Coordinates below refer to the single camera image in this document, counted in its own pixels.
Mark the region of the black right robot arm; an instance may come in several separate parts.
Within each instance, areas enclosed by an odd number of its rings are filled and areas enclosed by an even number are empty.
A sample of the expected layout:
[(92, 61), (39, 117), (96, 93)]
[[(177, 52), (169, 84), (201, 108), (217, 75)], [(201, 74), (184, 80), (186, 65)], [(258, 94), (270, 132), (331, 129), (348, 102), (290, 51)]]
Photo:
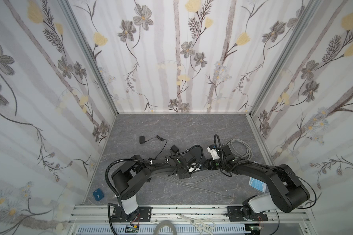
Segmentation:
[(205, 162), (209, 170), (218, 170), (227, 177), (244, 175), (266, 184), (268, 192), (246, 199), (242, 203), (240, 214), (246, 220), (253, 220), (265, 211), (280, 210), (284, 213), (294, 209), (303, 209), (303, 203), (310, 199), (309, 190), (305, 187), (307, 181), (297, 176), (285, 164), (279, 166), (264, 165), (244, 158), (235, 158), (229, 146), (222, 145), (220, 137), (215, 134), (214, 144), (209, 151), (217, 157)]

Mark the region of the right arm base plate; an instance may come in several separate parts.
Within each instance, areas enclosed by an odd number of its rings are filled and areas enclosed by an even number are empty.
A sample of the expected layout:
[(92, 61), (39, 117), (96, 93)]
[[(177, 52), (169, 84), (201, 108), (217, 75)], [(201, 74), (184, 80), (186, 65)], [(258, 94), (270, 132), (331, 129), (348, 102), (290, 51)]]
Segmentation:
[(249, 206), (227, 206), (230, 222), (264, 222), (268, 221), (266, 212), (255, 213)]

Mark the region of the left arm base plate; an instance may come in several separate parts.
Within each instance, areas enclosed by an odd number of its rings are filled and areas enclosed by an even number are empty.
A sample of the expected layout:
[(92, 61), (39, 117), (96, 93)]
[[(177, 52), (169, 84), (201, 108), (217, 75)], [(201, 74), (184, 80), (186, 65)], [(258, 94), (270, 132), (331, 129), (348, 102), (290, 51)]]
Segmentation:
[(138, 207), (130, 214), (126, 214), (124, 209), (115, 206), (110, 209), (110, 219), (112, 222), (150, 222), (152, 215), (152, 207)]

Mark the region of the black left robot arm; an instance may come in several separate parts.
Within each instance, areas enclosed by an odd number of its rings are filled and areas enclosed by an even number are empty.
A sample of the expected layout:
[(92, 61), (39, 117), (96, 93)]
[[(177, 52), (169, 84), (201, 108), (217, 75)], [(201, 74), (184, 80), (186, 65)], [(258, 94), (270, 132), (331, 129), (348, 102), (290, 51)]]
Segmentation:
[[(188, 163), (184, 159), (185, 154), (190, 154), (198, 149), (198, 160), (195, 164)], [(196, 171), (204, 157), (204, 149), (201, 145), (194, 145), (184, 152), (171, 154), (165, 159), (144, 160), (139, 155), (131, 158), (115, 160), (108, 165), (105, 171), (105, 181), (118, 200), (118, 207), (124, 212), (124, 220), (132, 221), (139, 217), (139, 206), (136, 194), (151, 178), (158, 175), (173, 175), (179, 170), (182, 173), (192, 174)]]

